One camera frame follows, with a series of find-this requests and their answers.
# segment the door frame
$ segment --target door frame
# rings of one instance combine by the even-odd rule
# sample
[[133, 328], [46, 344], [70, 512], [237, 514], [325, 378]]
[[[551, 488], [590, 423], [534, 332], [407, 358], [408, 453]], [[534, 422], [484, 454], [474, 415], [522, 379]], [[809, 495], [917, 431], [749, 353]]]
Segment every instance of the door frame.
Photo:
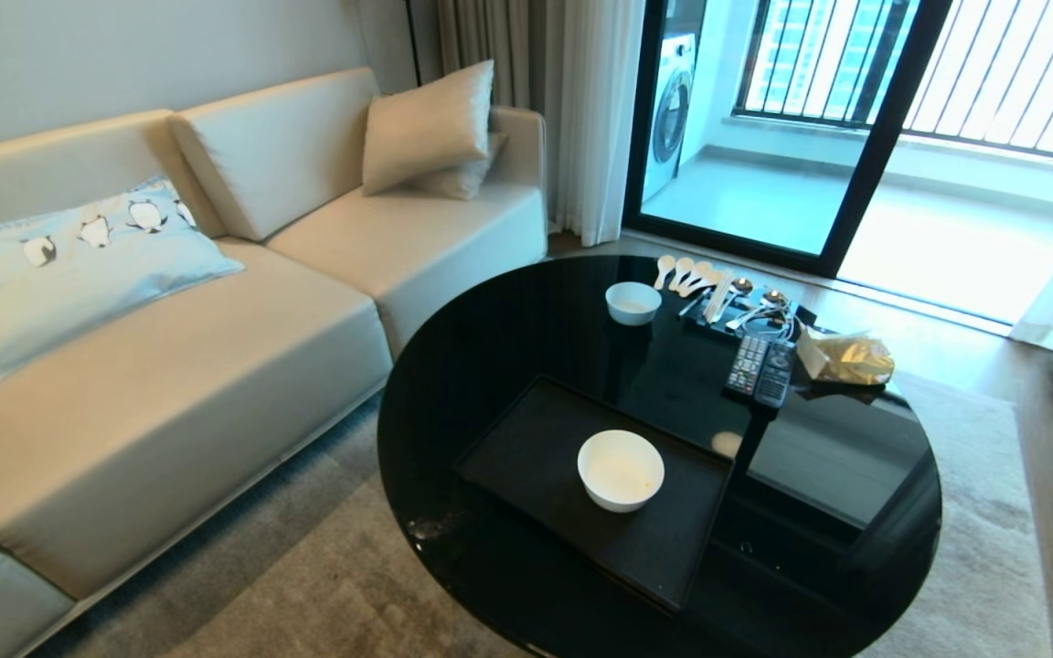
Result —
[[[720, 3], [727, 0], [707, 0]], [[789, 250], [784, 246], [729, 236], [699, 225], [651, 216], [641, 212], [644, 186], [644, 168], [648, 166], [648, 141], [652, 138], [653, 104], [655, 104], [657, 69], [660, 67], [661, 41], [664, 37], [665, 7], [669, 0], [647, 0], [644, 24], [640, 44], [640, 63], [636, 72], [636, 101], [633, 107], [632, 145], [628, 158], [625, 196], [623, 196], [623, 225], [655, 236], [671, 238], [694, 245], [737, 255], [770, 265], [787, 266], [806, 274], [816, 274], [834, 279], [843, 257], [852, 246], [852, 239], [860, 227], [863, 213], [869, 210], [876, 187], [880, 184], [885, 167], [889, 165], [891, 153], [905, 124], [912, 101], [916, 97], [925, 68], [936, 49], [940, 31], [943, 28], [953, 0], [918, 1], [908, 39], [896, 61], [896, 69], [889, 88], [885, 92], [876, 121], [869, 132], [859, 161], [852, 172], [839, 211], [835, 214], [828, 240], [822, 251], [810, 254]], [[758, 20], [761, 20], [759, 9]], [[744, 62], [752, 66], [750, 58]]]

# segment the penguin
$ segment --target penguin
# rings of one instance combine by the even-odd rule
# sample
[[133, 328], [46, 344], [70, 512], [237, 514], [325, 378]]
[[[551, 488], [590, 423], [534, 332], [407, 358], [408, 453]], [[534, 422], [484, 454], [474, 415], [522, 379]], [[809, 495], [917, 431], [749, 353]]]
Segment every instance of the penguin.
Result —
[[196, 231], [198, 228], [198, 222], [193, 220], [193, 213], [190, 212], [186, 204], [181, 203], [181, 199], [173, 201], [173, 204], [177, 207], [177, 216], [184, 220], [184, 222], [190, 225], [190, 228]]
[[133, 217], [135, 224], [130, 224], [131, 227], [139, 228], [146, 234], [160, 233], [164, 222], [168, 221], [167, 217], [162, 217], [159, 210], [157, 210], [157, 204], [152, 203], [152, 201], [133, 201], [128, 204], [128, 216]]
[[96, 216], [96, 219], [80, 225], [80, 240], [87, 242], [88, 245], [96, 246], [97, 250], [103, 250], [104, 246], [108, 246], [112, 243], [107, 236], [112, 232], [113, 227], [107, 224], [107, 219], [99, 214], [99, 216]]
[[22, 241], [22, 254], [34, 266], [44, 266], [55, 260], [55, 242], [51, 236]]

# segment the metal railing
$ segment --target metal railing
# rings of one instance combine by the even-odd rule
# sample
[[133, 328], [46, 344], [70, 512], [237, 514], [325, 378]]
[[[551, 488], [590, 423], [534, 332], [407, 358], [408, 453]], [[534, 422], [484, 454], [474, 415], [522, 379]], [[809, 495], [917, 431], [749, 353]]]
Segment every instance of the metal railing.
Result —
[[[760, 0], [735, 115], [869, 128], [918, 0]], [[958, 0], [907, 134], [1053, 158], [1053, 0]]]

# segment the coffee table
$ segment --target coffee table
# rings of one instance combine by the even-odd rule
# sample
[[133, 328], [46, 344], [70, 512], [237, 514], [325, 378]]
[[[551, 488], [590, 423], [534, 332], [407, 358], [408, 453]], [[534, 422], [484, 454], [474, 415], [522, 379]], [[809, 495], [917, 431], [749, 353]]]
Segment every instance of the coffee table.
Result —
[[[540, 655], [859, 653], [908, 607], [936, 551], [939, 478], [918, 420], [894, 384], [866, 399], [800, 387], [777, 413], [720, 396], [737, 341], [690, 330], [680, 297], [663, 293], [640, 328], [607, 316], [607, 287], [655, 276], [655, 260], [638, 257], [538, 263], [471, 288], [422, 326], [378, 428], [401, 532], [457, 602]], [[540, 374], [728, 463], [681, 612], [456, 474]], [[795, 379], [806, 386], [798, 363]]]

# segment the beige sofa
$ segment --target beige sofa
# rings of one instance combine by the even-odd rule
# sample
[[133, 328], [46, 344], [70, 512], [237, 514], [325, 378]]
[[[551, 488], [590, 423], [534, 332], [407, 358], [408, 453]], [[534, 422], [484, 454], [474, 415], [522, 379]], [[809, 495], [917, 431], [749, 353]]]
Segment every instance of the beige sofa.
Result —
[[380, 386], [436, 308], [543, 257], [543, 123], [472, 201], [360, 195], [367, 69], [0, 144], [0, 222], [167, 175], [242, 274], [0, 383], [0, 655], [28, 650]]

